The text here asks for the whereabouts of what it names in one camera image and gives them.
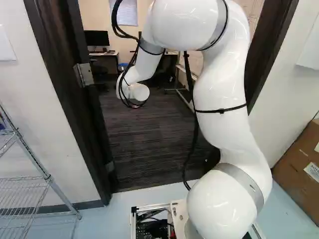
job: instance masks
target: dark gray carpet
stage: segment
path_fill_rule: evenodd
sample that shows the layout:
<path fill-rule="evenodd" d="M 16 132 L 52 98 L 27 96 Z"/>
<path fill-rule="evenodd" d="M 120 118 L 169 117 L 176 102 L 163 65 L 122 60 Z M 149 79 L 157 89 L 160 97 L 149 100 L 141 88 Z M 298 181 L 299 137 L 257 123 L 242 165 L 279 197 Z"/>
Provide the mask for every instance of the dark gray carpet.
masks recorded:
<path fill-rule="evenodd" d="M 181 169 L 192 137 L 192 112 L 176 93 L 151 88 L 147 103 L 129 109 L 115 96 L 115 90 L 100 96 L 111 143 L 119 190 L 133 190 L 181 182 Z M 188 164 L 187 179 L 203 175 L 203 162 L 211 146 L 200 134 Z"/>

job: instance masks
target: robotic arm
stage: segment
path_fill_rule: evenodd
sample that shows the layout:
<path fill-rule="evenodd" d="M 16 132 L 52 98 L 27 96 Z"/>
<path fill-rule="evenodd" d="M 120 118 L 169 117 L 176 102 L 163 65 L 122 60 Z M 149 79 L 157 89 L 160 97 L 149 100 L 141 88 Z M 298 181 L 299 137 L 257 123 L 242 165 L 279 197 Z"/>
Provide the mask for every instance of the robotic arm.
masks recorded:
<path fill-rule="evenodd" d="M 154 74 L 164 48 L 202 51 L 195 111 L 204 137 L 221 150 L 221 160 L 193 186 L 187 210 L 205 239 L 241 239 L 272 189 L 270 168 L 243 107 L 249 40 L 247 17 L 232 0 L 155 0 L 136 64 L 125 75 L 126 83 L 117 85 L 127 98 L 144 101 L 150 92 L 138 81 Z"/>

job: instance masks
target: label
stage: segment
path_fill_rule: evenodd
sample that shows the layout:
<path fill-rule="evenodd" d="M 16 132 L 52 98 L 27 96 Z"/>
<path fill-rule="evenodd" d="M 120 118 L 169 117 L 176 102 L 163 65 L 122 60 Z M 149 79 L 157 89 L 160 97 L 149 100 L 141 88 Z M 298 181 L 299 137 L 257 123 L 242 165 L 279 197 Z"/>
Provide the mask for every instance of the label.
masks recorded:
<path fill-rule="evenodd" d="M 319 167 L 311 162 L 306 168 L 304 168 L 304 171 L 319 183 Z"/>
<path fill-rule="evenodd" d="M 318 142 L 317 146 L 315 147 L 315 151 L 319 153 L 319 142 Z"/>

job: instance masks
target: office room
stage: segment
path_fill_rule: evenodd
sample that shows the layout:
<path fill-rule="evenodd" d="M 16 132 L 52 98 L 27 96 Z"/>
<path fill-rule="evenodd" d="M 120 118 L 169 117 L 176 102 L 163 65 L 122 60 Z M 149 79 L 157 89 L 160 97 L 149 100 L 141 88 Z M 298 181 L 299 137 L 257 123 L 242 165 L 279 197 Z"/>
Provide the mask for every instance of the office room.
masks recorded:
<path fill-rule="evenodd" d="M 140 38 L 152 2 L 123 1 L 118 13 L 120 28 Z M 116 97 L 115 85 L 132 58 L 137 42 L 119 38 L 113 32 L 111 8 L 114 3 L 114 0 L 79 0 L 86 41 L 91 42 L 88 43 L 91 68 L 114 162 L 111 168 L 116 170 L 117 190 L 180 182 L 195 124 L 189 108 L 190 95 L 185 88 L 183 54 L 166 49 L 155 74 L 143 81 L 150 89 L 147 102 L 139 109 L 126 107 Z M 90 46 L 95 44 L 95 39 L 102 41 L 96 43 L 100 45 L 104 40 L 106 46 Z M 196 53 L 192 55 L 195 56 L 191 58 L 192 70 L 199 74 L 202 59 L 197 60 Z M 178 74 L 185 86 L 176 81 Z M 203 164 L 214 153 L 212 150 L 200 133 L 192 160 L 187 165 L 187 179 L 197 179 L 203 174 Z"/>

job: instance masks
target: door hinge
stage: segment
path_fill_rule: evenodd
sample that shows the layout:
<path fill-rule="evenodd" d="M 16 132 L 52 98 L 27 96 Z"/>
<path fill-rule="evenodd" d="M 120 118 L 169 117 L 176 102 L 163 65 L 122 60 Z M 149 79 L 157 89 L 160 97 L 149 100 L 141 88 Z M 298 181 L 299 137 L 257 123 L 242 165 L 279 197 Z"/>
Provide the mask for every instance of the door hinge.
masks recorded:
<path fill-rule="evenodd" d="M 75 64 L 73 70 L 81 87 L 94 84 L 90 63 Z"/>

